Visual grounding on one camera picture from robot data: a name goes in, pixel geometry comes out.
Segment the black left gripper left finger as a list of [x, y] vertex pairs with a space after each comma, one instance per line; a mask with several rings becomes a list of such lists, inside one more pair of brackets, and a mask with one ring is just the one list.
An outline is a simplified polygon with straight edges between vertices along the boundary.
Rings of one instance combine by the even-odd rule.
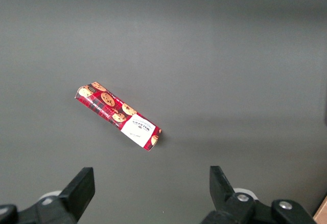
[[1, 205], [1, 223], [77, 223], [94, 194], [94, 169], [84, 167], [63, 190], [43, 195], [27, 209]]

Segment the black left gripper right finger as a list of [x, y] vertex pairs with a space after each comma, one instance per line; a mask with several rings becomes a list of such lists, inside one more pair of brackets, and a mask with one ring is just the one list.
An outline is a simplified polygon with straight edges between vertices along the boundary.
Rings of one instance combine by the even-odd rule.
[[236, 192], [220, 166], [210, 166], [209, 192], [215, 210], [202, 223], [315, 223], [302, 205], [276, 199], [265, 205], [245, 191]]

